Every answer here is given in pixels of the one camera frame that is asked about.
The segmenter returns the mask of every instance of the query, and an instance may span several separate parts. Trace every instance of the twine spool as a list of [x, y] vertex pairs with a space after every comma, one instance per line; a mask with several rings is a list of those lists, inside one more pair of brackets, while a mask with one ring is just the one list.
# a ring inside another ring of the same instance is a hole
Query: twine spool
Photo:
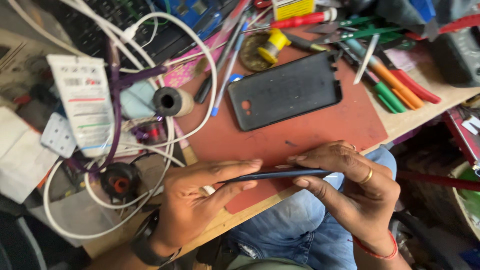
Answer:
[[193, 97], [182, 89], [162, 87], [153, 96], [153, 103], [162, 116], [183, 116], [193, 110]]

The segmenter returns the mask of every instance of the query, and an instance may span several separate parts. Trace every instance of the hand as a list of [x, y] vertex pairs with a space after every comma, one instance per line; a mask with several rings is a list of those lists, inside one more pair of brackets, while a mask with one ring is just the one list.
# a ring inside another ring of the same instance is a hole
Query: hand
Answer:
[[160, 220], [151, 237], [152, 248], [168, 257], [199, 236], [233, 197], [257, 186], [257, 181], [224, 184], [210, 196], [199, 188], [241, 175], [257, 172], [262, 160], [197, 162], [172, 168], [165, 176]]
[[[388, 167], [367, 159], [353, 148], [346, 141], [336, 141], [288, 159], [290, 164], [343, 173], [343, 193], [315, 176], [300, 176], [293, 182], [312, 192], [338, 223], [365, 246], [388, 256], [394, 249], [388, 223], [400, 186], [392, 180]], [[373, 169], [370, 180], [359, 184], [366, 179], [370, 168]]]

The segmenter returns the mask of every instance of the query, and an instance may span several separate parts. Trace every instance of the blue jeans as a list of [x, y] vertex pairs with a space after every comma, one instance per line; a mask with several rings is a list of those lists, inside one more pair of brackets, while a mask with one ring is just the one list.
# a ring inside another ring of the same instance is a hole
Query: blue jeans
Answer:
[[[388, 150], [365, 157], [390, 168], [395, 179], [396, 162]], [[325, 180], [341, 190], [344, 175], [332, 176]], [[287, 258], [316, 270], [357, 269], [351, 234], [305, 189], [234, 227], [228, 240], [231, 249], [253, 258]]]

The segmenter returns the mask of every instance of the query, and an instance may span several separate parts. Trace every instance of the smartphone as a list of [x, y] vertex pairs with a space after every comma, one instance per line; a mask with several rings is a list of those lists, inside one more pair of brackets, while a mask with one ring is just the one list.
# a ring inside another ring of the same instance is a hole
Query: smartphone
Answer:
[[330, 171], [325, 171], [322, 169], [292, 167], [290, 165], [280, 165], [276, 167], [264, 167], [264, 168], [261, 168], [258, 172], [242, 175], [226, 181], [221, 181], [219, 183], [231, 183], [231, 182], [270, 179], [270, 178], [282, 178], [282, 177], [296, 177], [296, 176], [302, 176], [302, 175], [327, 176], [331, 173], [332, 172]]

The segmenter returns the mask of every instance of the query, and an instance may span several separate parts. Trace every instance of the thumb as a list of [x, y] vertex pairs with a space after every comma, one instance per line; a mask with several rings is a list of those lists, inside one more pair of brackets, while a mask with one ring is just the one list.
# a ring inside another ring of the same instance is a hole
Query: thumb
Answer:
[[299, 176], [293, 179], [293, 183], [315, 195], [337, 220], [341, 219], [352, 207], [345, 195], [321, 178], [311, 175]]
[[204, 206], [208, 212], [216, 215], [233, 197], [244, 190], [256, 187], [257, 184], [258, 182], [255, 180], [224, 184], [205, 199]]

